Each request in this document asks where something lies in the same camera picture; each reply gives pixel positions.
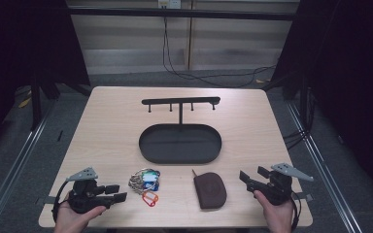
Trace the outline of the black key rack with tray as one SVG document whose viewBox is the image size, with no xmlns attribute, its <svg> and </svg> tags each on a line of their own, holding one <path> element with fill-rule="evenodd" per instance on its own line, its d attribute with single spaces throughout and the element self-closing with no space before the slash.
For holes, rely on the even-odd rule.
<svg viewBox="0 0 373 233">
<path fill-rule="evenodd" d="M 207 124 L 184 123 L 184 104 L 192 110 L 196 103 L 208 103 L 215 109 L 220 102 L 218 96 L 144 99 L 148 111 L 152 105 L 178 106 L 178 123 L 159 123 L 145 129 L 139 138 L 141 154 L 155 164 L 206 164 L 215 160 L 222 147 L 219 131 Z"/>
</svg>

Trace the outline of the white wall socket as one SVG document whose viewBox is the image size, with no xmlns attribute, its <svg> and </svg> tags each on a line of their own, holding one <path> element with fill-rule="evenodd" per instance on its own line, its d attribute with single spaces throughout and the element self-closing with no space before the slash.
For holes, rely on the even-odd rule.
<svg viewBox="0 0 373 233">
<path fill-rule="evenodd" d="M 181 0 L 157 0 L 159 9 L 173 9 L 179 10 L 182 7 Z"/>
</svg>

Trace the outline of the black stand leg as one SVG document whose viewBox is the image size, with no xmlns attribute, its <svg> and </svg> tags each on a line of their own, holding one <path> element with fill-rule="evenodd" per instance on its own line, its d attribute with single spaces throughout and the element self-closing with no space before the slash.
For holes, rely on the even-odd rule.
<svg viewBox="0 0 373 233">
<path fill-rule="evenodd" d="M 35 130 L 42 120 L 41 108 L 41 89 L 38 78 L 33 76 L 31 78 L 31 100 L 32 100 L 32 126 L 31 130 Z"/>
</svg>

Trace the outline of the person's right hand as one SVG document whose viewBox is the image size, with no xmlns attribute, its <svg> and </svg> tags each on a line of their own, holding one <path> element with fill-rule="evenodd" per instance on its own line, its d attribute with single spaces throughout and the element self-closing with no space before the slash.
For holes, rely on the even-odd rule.
<svg viewBox="0 0 373 233">
<path fill-rule="evenodd" d="M 263 208 L 270 233 L 291 233 L 293 206 L 290 201 L 275 206 L 259 190 L 254 192 L 254 197 Z"/>
</svg>

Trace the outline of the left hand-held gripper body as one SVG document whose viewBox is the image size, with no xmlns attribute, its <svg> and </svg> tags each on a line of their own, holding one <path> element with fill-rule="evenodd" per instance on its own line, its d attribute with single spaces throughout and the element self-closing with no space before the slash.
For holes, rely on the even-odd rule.
<svg viewBox="0 0 373 233">
<path fill-rule="evenodd" d="M 109 209 L 113 205 L 112 197 L 102 196 L 106 187 L 98 186 L 97 178 L 98 175 L 93 168 L 87 167 L 66 179 L 67 182 L 74 183 L 67 199 L 74 212 L 85 214 L 98 206 L 104 206 Z"/>
</svg>

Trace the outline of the metal floor rail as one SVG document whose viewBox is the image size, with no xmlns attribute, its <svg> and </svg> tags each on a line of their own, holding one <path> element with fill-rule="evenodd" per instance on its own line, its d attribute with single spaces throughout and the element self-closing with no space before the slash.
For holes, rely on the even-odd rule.
<svg viewBox="0 0 373 233">
<path fill-rule="evenodd" d="M 319 150 L 314 138 L 310 133 L 307 132 L 306 128 L 301 123 L 301 114 L 297 110 L 296 105 L 292 101 L 289 101 L 287 102 L 287 106 L 292 120 L 294 121 L 297 130 L 301 133 L 301 138 L 304 141 L 307 151 L 312 157 L 312 160 L 314 161 L 314 164 L 322 178 L 322 182 L 324 183 L 339 216 L 347 228 L 347 231 L 349 233 L 363 233 L 356 216 L 353 213 L 353 210 L 351 209 L 337 182 L 334 180 L 332 173 L 326 165 L 326 162 L 323 159 L 322 153 Z"/>
<path fill-rule="evenodd" d="M 13 166 L 9 170 L 3 183 L 0 185 L 0 215 L 8 202 L 8 199 L 13 191 L 14 185 L 17 182 L 21 171 L 28 161 L 31 152 L 34 150 L 38 140 L 41 137 L 43 130 L 46 127 L 48 117 L 51 114 L 53 106 L 49 106 L 42 119 L 37 123 L 37 126 L 29 132 L 28 137 L 23 144 L 20 152 L 17 155 Z"/>
</svg>

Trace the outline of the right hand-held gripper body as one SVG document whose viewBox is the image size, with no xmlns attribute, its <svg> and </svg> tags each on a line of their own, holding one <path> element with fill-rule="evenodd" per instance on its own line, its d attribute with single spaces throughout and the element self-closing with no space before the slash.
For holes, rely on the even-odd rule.
<svg viewBox="0 0 373 233">
<path fill-rule="evenodd" d="M 314 180 L 312 176 L 299 171 L 287 163 L 272 165 L 269 172 L 270 178 L 267 179 L 268 183 L 261 183 L 254 180 L 255 190 L 262 192 L 267 200 L 275 206 L 282 205 L 291 198 L 293 178 L 308 182 Z"/>
</svg>

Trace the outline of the black curtain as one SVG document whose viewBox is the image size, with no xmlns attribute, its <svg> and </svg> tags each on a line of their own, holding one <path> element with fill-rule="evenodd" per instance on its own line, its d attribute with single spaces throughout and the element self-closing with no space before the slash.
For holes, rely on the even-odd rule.
<svg viewBox="0 0 373 233">
<path fill-rule="evenodd" d="M 373 180 L 373 0 L 299 0 L 272 82 L 311 88 Z"/>
<path fill-rule="evenodd" d="M 0 0 L 0 131 L 16 90 L 37 83 L 54 98 L 59 83 L 89 85 L 66 0 Z"/>
</svg>

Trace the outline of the key bunch with coloured tags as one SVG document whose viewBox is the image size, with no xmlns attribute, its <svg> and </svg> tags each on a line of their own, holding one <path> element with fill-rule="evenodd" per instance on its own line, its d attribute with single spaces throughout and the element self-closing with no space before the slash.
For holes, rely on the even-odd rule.
<svg viewBox="0 0 373 233">
<path fill-rule="evenodd" d="M 132 174 L 128 186 L 149 206 L 154 207 L 159 200 L 156 192 L 159 190 L 160 172 L 144 168 Z"/>
</svg>

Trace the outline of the person's left hand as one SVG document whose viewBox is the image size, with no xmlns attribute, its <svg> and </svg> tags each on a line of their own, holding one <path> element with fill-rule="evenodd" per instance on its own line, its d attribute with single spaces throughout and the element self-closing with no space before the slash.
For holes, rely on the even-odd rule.
<svg viewBox="0 0 373 233">
<path fill-rule="evenodd" d="M 58 208 L 53 233 L 82 233 L 91 220 L 101 216 L 106 211 L 104 206 L 98 206 L 85 214 L 77 214 L 70 207 L 67 199 L 68 196 L 65 197 Z"/>
</svg>

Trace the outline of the brown zip pouch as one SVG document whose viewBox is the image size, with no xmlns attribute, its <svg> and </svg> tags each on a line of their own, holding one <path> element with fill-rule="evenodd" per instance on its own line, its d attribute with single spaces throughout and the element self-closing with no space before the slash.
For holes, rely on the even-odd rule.
<svg viewBox="0 0 373 233">
<path fill-rule="evenodd" d="M 201 210 L 215 210 L 221 208 L 227 198 L 227 192 L 220 175 L 207 172 L 198 175 L 192 171 L 193 182 Z"/>
</svg>

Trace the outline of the black horizontal frame bar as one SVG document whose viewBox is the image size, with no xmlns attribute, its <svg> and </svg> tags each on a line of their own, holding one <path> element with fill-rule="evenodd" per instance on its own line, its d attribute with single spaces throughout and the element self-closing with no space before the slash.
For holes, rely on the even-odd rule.
<svg viewBox="0 0 373 233">
<path fill-rule="evenodd" d="M 221 19 L 259 19 L 284 20 L 297 19 L 296 14 L 289 13 L 259 13 L 207 10 L 177 10 L 177 9 L 134 9 L 134 8 L 95 8 L 69 7 L 70 15 L 88 16 L 126 16 L 126 17 L 188 17 L 188 18 L 221 18 Z"/>
</svg>

